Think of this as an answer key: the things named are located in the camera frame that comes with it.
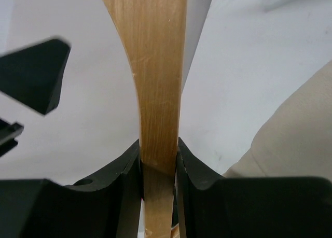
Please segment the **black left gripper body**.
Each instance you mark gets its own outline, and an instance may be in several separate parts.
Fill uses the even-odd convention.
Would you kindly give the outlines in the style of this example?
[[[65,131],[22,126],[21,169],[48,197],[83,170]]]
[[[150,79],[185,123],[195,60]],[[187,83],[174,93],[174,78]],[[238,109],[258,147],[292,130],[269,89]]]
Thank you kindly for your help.
[[[24,126],[18,122],[8,123],[1,119],[0,156],[2,157],[18,144],[16,138],[22,134]]]

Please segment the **beige trousers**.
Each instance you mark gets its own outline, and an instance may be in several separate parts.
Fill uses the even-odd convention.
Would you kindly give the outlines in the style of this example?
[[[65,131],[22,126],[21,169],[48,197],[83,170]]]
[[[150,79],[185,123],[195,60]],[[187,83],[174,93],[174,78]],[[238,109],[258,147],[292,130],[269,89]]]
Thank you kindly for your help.
[[[280,105],[223,176],[331,179],[330,62]]]

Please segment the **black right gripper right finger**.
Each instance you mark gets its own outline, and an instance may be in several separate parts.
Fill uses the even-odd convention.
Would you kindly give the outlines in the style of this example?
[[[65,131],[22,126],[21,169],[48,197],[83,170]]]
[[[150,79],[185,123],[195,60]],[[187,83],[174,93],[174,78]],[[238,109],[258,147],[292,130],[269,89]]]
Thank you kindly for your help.
[[[180,237],[225,237],[222,177],[193,155],[182,139],[176,158],[176,198]]]

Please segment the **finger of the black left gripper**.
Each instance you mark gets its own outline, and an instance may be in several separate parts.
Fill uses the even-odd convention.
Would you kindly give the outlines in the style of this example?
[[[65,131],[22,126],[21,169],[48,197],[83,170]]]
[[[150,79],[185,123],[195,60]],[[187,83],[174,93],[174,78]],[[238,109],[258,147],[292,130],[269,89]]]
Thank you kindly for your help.
[[[71,46],[59,38],[25,46],[1,57],[1,92],[41,115],[60,102]]]

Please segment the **wooden clothes hanger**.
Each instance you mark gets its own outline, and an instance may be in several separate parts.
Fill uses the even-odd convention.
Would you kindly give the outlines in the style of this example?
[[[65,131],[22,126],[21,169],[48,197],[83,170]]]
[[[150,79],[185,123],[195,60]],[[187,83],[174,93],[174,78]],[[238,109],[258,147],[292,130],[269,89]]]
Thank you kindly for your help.
[[[187,0],[102,1],[137,93],[145,236],[171,237]]]

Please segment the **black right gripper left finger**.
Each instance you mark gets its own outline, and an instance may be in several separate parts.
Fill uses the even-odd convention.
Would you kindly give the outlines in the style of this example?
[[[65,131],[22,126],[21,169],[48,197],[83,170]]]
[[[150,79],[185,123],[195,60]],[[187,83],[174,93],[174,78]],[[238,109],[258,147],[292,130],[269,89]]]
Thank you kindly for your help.
[[[65,237],[137,237],[141,210],[139,142],[89,176],[67,185],[80,193]]]

